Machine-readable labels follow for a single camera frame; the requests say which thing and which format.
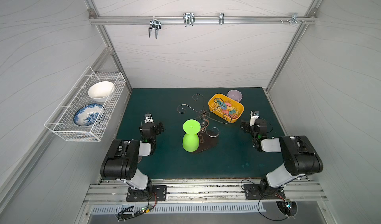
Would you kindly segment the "green plastic goblet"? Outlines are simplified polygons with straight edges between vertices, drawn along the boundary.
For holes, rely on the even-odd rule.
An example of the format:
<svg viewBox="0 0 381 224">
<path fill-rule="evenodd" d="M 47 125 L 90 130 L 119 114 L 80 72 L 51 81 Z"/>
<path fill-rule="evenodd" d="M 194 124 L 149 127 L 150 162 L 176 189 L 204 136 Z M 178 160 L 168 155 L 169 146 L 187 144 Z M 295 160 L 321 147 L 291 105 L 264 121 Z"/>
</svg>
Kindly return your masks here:
<svg viewBox="0 0 381 224">
<path fill-rule="evenodd" d="M 199 137 L 198 133 L 201 130 L 200 123 L 197 120 L 187 120 L 183 124 L 183 131 L 185 135 L 183 136 L 183 148 L 187 152 L 194 152 L 199 148 Z"/>
</svg>

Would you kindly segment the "yellow plastic storage box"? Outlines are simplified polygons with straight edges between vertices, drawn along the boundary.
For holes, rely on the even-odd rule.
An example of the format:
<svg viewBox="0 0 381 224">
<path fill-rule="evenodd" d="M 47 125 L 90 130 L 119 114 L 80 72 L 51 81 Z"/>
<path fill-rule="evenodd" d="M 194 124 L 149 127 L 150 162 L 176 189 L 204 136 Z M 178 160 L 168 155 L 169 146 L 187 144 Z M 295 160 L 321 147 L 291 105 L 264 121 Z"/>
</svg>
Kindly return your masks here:
<svg viewBox="0 0 381 224">
<path fill-rule="evenodd" d="M 241 103 L 223 94 L 215 94 L 207 104 L 212 113 L 227 123 L 235 123 L 245 110 Z"/>
</svg>

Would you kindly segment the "bronze wire cup stand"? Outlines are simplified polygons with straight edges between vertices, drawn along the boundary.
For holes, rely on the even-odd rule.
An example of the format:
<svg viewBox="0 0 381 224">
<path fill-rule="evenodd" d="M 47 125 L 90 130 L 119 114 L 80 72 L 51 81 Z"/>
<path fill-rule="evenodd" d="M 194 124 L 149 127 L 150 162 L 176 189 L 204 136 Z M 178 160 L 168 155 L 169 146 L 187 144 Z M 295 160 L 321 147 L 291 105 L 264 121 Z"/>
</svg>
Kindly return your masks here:
<svg viewBox="0 0 381 224">
<path fill-rule="evenodd" d="M 179 105 L 177 107 L 177 112 L 180 114 L 185 114 L 186 109 L 190 109 L 196 113 L 196 118 L 191 120 L 197 120 L 201 126 L 201 130 L 198 133 L 199 148 L 196 151 L 190 153 L 198 154 L 216 147 L 218 145 L 220 131 L 218 128 L 210 126 L 211 121 L 216 121 L 216 119 L 210 117 L 212 112 L 206 110 L 206 108 L 196 110 L 187 104 Z"/>
</svg>

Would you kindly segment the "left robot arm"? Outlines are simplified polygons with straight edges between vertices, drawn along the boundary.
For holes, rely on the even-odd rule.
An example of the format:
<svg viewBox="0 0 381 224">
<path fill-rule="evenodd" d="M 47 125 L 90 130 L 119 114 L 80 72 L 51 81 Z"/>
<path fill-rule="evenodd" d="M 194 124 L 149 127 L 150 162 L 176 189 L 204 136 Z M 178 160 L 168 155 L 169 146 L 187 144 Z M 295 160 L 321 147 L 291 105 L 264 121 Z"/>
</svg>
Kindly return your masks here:
<svg viewBox="0 0 381 224">
<path fill-rule="evenodd" d="M 156 137 L 164 132 L 162 123 L 145 122 L 139 128 L 141 139 L 114 139 L 102 162 L 100 175 L 105 180 L 118 180 L 132 190 L 152 194 L 152 181 L 138 169 L 139 158 L 156 150 Z"/>
</svg>

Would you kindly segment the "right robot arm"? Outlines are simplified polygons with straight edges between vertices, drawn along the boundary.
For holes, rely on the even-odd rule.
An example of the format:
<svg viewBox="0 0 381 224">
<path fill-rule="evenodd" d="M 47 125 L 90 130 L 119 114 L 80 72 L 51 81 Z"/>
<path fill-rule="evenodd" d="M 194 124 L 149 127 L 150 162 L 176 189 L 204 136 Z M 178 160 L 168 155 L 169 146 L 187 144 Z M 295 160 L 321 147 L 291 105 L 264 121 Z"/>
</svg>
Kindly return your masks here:
<svg viewBox="0 0 381 224">
<path fill-rule="evenodd" d="M 240 128 L 251 135 L 253 147 L 257 151 L 282 155 L 283 163 L 261 179 L 258 191 L 262 195 L 278 191 L 300 177 L 323 171 L 323 162 L 306 136 L 270 138 L 267 135 L 267 122 L 260 118 L 242 121 Z"/>
</svg>

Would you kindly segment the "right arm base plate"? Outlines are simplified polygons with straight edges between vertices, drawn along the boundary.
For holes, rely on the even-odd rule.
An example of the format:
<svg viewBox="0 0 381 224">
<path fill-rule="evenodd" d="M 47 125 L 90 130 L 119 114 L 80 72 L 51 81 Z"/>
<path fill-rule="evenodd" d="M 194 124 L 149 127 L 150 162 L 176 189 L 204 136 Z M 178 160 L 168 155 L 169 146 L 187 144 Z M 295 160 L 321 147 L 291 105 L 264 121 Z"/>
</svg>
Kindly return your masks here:
<svg viewBox="0 0 381 224">
<path fill-rule="evenodd" d="M 285 193 L 281 188 L 263 186 L 261 184 L 243 184 L 242 185 L 246 200 L 277 200 L 286 199 Z"/>
</svg>

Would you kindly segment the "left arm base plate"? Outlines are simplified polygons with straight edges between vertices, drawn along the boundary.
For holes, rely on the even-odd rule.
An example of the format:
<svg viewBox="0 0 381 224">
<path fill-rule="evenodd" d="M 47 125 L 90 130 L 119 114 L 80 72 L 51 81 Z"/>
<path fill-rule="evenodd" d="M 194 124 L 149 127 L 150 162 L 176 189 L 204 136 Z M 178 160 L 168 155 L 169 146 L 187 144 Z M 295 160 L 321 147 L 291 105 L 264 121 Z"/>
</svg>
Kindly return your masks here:
<svg viewBox="0 0 381 224">
<path fill-rule="evenodd" d="M 138 190 L 128 188 L 126 197 L 127 202 L 161 202 L 167 199 L 167 186 L 166 185 L 149 185 L 147 189 Z"/>
</svg>

